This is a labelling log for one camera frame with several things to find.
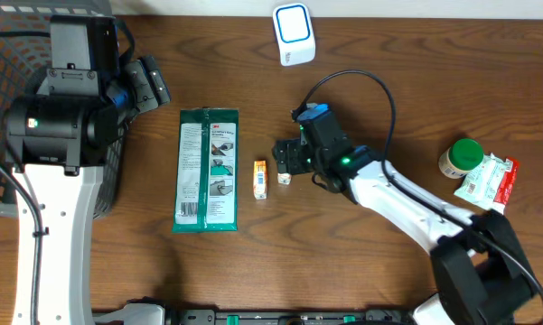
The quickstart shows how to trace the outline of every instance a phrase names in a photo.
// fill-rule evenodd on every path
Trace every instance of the green lid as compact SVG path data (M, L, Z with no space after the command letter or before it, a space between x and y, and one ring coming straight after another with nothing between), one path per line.
M450 148L448 157L455 168L471 171L482 162L484 151L475 140L461 139Z

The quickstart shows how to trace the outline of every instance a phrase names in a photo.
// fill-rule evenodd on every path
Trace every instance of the barcode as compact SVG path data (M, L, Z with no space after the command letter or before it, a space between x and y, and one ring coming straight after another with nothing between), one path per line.
M181 216L197 217L198 202L181 202Z
M472 194L475 189L476 189L476 184L468 184L468 193L469 194Z

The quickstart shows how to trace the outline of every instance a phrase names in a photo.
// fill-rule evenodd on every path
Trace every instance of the white electronic device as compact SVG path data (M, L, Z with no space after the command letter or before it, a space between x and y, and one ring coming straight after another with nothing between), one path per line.
M309 9L304 4L280 5L275 8L273 23L282 65L292 66L314 59L314 28L309 18Z

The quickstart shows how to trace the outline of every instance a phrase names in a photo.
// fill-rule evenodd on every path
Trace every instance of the gray plastic basket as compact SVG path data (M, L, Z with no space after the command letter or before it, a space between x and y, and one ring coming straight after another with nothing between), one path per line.
M0 1L0 31L46 31L53 14L112 15L108 0ZM12 101L24 92L25 82L42 66L51 65L51 41L41 37L0 38L0 159L5 158L3 117ZM123 139L108 148L104 180L94 218L109 213L117 188ZM0 175L0 215L17 216L14 189Z

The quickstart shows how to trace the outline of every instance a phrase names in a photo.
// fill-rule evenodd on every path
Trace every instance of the instruction label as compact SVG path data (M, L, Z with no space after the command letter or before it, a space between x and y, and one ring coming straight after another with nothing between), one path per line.
M175 222L179 225L197 223L199 186L201 185L201 123L181 125L179 169Z
M211 165L209 172L209 197L207 223L232 223L235 220L235 144L237 125L213 123L210 125Z

